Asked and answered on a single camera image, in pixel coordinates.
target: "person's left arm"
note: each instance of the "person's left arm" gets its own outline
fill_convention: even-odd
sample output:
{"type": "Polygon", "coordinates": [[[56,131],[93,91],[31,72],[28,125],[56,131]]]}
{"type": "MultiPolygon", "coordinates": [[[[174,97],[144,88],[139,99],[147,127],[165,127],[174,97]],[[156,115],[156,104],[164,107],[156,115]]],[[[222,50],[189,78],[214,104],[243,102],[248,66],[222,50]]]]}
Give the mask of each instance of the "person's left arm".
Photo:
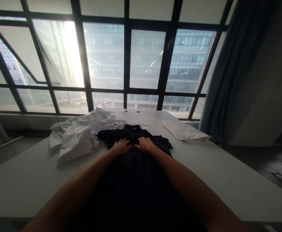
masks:
{"type": "Polygon", "coordinates": [[[62,231],[92,192],[105,169],[119,155],[126,154],[130,141],[115,141],[104,155],[70,179],[24,227],[22,232],[62,231]]]}

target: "table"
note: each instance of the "table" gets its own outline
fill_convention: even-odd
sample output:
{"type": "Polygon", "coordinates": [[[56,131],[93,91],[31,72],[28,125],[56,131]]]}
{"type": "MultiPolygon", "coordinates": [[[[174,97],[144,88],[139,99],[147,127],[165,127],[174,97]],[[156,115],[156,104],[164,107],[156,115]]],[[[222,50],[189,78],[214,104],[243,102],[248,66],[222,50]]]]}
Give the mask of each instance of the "table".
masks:
{"type": "MultiPolygon", "coordinates": [[[[148,123],[149,132],[173,146],[172,156],[199,176],[243,221],[282,222],[282,189],[210,141],[186,144],[161,124],[177,121],[166,111],[112,113],[129,122],[148,123]]],[[[31,218],[75,173],[106,148],[57,164],[49,138],[0,166],[0,217],[31,218]]]]}

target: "hand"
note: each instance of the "hand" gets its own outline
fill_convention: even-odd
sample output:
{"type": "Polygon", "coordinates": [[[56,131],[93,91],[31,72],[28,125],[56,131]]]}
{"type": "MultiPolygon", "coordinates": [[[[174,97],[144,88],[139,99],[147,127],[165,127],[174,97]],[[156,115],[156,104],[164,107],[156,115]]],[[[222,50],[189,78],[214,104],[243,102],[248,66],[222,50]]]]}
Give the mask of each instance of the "hand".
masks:
{"type": "Polygon", "coordinates": [[[138,140],[140,145],[135,144],[134,147],[142,152],[149,153],[151,150],[156,148],[156,146],[153,144],[150,138],[141,137],[138,140]]]}
{"type": "Polygon", "coordinates": [[[126,141],[126,138],[120,139],[119,142],[115,140],[114,145],[110,150],[117,155],[124,155],[132,148],[131,145],[127,146],[129,142],[130,140],[126,141]]]}

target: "person's right hand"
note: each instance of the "person's right hand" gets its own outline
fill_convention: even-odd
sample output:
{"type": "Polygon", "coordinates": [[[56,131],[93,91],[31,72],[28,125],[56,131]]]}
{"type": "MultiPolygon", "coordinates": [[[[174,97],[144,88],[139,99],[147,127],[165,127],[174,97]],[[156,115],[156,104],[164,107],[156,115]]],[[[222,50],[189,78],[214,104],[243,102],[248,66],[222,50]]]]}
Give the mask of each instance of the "person's right hand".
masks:
{"type": "Polygon", "coordinates": [[[137,148],[139,151],[149,153],[152,149],[156,148],[150,138],[141,137],[138,140],[140,145],[135,144],[134,147],[137,148]]]}

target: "crumpled white shirt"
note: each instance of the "crumpled white shirt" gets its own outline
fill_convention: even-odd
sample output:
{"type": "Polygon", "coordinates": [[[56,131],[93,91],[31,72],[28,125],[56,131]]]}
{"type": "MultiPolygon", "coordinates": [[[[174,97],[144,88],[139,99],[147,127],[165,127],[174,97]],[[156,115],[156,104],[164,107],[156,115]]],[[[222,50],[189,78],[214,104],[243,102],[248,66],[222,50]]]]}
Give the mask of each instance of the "crumpled white shirt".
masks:
{"type": "Polygon", "coordinates": [[[212,138],[182,121],[162,121],[162,124],[174,135],[174,137],[186,143],[200,142],[212,138]]]}
{"type": "MultiPolygon", "coordinates": [[[[122,129],[127,123],[125,118],[117,119],[103,109],[96,108],[86,115],[68,118],[64,122],[50,127],[49,147],[52,153],[58,153],[57,162],[67,162],[92,153],[102,144],[96,135],[101,130],[122,129]]],[[[148,130],[147,124],[139,124],[148,130]]]]}

